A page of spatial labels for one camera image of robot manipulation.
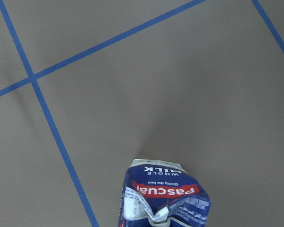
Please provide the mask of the blue white milk carton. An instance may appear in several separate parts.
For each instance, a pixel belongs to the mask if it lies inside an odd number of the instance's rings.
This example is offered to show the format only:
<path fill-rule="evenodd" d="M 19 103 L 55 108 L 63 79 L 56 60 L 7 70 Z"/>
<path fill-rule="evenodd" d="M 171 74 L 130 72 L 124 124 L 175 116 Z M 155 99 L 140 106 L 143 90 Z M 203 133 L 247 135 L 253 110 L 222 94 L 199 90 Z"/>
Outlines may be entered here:
<path fill-rule="evenodd" d="M 211 200 L 178 163 L 134 159 L 125 173 L 120 227 L 204 227 Z"/>

